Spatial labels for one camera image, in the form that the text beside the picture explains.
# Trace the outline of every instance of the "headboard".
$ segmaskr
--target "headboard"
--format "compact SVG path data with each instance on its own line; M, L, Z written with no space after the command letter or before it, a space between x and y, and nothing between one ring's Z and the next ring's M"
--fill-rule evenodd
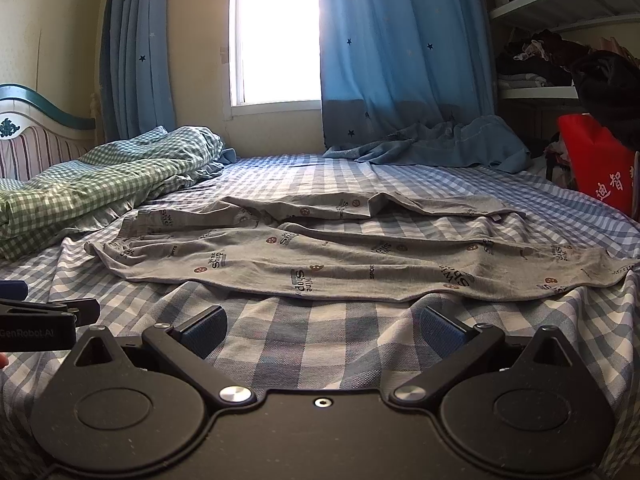
M63 112L25 86L0 84L0 178L29 180L98 143L95 118Z

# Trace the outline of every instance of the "white window frame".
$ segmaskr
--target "white window frame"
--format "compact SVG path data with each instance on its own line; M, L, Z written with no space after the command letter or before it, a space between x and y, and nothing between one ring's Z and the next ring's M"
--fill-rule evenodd
M272 112L294 112L300 110L320 110L320 100L279 101L273 103L244 104L242 78L242 44L238 40L239 0L229 0L229 101L230 117Z

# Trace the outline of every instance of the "checkered bed sheet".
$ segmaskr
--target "checkered bed sheet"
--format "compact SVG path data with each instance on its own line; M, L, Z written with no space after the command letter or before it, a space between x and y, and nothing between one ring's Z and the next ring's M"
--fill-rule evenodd
M528 173L487 168L376 166L315 155L241 160L219 178L178 191L142 208L197 210L225 195L265 199L320 192L400 192L409 198L489 194L527 212L494 223L486 218L431 218L389 211L365 221L307 219L325 230L447 238L491 236L531 243L600 245L613 256L640 257L639 225L607 205L562 190ZM112 239L122 221L80 240L0 263L4 279L26 280L29 300L95 297L100 323L115 335L140 333L157 321L180 323L211 304L228 315L224 344L208 361L258 392L269 387L365 388L388 392L439 360L419 330L419 310L409 303L327 302L240 294L196 281L181 285L128 283L84 252L85 241ZM618 424L603 461L613 476L640 443L639 278L629 272L616 286L579 287L562 296L521 303L481 303L453 294L430 294L468 323L490 322L512 335L532 335L556 324L580 352L613 406ZM44 467L28 430L33 399L66 352L9 355L1 377L0 471L30 478Z

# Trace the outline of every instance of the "red shopping bag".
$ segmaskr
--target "red shopping bag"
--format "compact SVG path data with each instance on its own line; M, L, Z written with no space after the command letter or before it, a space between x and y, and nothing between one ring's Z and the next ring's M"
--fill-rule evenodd
M587 114L558 118L578 190L631 215L635 152Z

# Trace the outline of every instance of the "bright window light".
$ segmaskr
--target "bright window light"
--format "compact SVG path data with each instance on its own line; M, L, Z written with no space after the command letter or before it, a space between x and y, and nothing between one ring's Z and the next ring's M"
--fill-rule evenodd
M320 99L319 0L231 0L232 105Z

